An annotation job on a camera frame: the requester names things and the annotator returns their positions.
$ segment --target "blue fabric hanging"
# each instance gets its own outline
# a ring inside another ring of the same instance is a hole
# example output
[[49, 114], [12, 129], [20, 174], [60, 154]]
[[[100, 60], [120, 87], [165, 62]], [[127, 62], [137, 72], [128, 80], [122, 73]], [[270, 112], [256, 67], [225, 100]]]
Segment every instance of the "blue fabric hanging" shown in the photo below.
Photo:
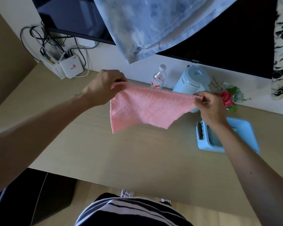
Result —
[[94, 0], [129, 64], [186, 40], [235, 1]]

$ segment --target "person's left hand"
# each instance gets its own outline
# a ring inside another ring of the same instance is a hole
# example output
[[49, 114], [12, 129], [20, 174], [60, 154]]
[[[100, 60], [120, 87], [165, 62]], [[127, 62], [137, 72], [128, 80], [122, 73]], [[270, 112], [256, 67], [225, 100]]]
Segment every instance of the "person's left hand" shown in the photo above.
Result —
[[101, 70], [95, 79], [85, 87], [82, 96], [90, 103], [90, 107], [104, 105], [114, 98], [118, 92], [125, 89], [121, 85], [111, 89], [116, 80], [127, 82], [126, 77], [119, 70]]

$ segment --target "wooden table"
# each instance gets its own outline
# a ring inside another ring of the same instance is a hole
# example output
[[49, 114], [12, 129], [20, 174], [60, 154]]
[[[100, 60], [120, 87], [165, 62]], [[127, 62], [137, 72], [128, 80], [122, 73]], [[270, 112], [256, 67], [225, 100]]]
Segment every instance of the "wooden table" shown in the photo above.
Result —
[[[95, 75], [60, 80], [38, 64], [0, 106], [0, 130], [79, 93]], [[283, 176], [283, 115], [243, 106], [229, 115], [252, 123], [261, 156]], [[198, 149], [200, 120], [187, 113], [168, 130], [140, 124], [112, 134], [109, 104], [98, 106], [73, 121], [30, 167], [253, 217], [227, 156]]]

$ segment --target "black and white striped shirt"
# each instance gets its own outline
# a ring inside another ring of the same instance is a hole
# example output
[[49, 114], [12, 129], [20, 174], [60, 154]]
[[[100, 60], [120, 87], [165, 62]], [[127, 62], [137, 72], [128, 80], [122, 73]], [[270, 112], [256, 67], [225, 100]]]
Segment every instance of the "black and white striped shirt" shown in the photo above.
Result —
[[188, 225], [172, 207], [148, 198], [106, 198], [93, 202], [77, 219], [75, 226], [117, 225]]

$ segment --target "pink towel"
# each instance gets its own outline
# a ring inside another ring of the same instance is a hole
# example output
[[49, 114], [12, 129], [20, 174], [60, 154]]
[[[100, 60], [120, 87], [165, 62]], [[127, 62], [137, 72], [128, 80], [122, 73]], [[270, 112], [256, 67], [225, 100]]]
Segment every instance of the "pink towel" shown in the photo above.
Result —
[[175, 120], [196, 107], [195, 98], [201, 98], [125, 82], [115, 83], [113, 87], [118, 84], [126, 88], [110, 101], [112, 133], [139, 123], [168, 129]]

